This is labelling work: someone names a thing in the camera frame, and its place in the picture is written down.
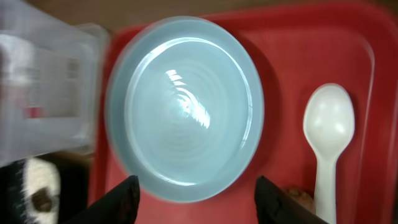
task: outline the red tray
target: red tray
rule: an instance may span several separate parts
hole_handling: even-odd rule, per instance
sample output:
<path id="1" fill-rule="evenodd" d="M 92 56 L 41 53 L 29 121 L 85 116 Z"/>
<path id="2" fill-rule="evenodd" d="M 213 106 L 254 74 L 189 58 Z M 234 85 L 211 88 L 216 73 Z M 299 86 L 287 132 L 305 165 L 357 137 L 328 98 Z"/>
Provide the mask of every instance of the red tray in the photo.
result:
<path id="1" fill-rule="evenodd" d="M 398 28 L 388 13 L 364 4 L 285 6 L 205 16 L 244 45 L 259 71 L 266 117 L 254 159 L 228 189 L 208 200 L 175 204 L 144 191 L 140 223 L 257 223 L 255 179 L 313 192 L 317 161 L 303 134 L 305 105 L 324 83 L 349 93 L 356 132 L 336 170 L 338 223 L 391 223 L 397 173 Z M 126 44 L 144 26 L 116 35 L 104 65 L 98 147 L 90 202 L 126 174 L 108 146 L 104 94 Z"/>

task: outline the brown food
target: brown food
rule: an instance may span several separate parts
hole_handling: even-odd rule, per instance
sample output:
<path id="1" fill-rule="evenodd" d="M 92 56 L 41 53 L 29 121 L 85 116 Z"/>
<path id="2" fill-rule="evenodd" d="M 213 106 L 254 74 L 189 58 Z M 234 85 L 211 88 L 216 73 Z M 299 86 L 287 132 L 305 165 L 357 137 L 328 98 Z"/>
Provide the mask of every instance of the brown food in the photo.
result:
<path id="1" fill-rule="evenodd" d="M 284 189 L 284 192 L 297 203 L 301 204 L 308 211 L 315 214 L 315 204 L 313 202 L 312 197 L 303 190 L 300 189 Z"/>
<path id="2" fill-rule="evenodd" d="M 42 188 L 36 193 L 32 195 L 32 204 L 33 207 L 38 212 L 50 212 L 52 209 L 52 200 L 49 197 L 49 193 L 47 192 L 47 188 Z"/>

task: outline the white plastic spoon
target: white plastic spoon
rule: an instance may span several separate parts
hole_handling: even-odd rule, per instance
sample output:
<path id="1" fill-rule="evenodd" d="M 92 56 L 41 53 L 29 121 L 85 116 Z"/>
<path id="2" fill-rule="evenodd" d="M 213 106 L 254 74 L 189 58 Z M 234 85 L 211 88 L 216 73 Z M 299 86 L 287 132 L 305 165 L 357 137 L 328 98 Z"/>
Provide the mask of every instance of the white plastic spoon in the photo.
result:
<path id="1" fill-rule="evenodd" d="M 322 85 L 305 109 L 304 135 L 318 161 L 315 208 L 324 221 L 336 223 L 336 162 L 354 135 L 351 99 L 337 84 Z"/>

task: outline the spoon handle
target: spoon handle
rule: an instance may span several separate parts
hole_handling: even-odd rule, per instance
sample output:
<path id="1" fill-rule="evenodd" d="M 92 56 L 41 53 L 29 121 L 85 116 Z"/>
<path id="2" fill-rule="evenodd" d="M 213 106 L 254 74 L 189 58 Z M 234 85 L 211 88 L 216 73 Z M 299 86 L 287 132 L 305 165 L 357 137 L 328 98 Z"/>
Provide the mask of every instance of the spoon handle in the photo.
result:
<path id="1" fill-rule="evenodd" d="M 336 162 L 318 159 L 314 200 L 317 216 L 336 224 Z"/>

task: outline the plate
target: plate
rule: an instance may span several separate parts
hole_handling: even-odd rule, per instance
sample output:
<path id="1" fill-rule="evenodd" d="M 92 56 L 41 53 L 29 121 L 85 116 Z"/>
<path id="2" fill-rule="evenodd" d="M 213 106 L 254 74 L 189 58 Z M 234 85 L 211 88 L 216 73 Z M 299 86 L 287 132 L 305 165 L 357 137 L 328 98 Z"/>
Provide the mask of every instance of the plate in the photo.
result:
<path id="1" fill-rule="evenodd" d="M 197 202 L 231 185 L 252 159 L 264 98 L 242 45 L 195 17 L 157 22 L 113 70 L 106 129 L 129 174 L 151 194 Z"/>

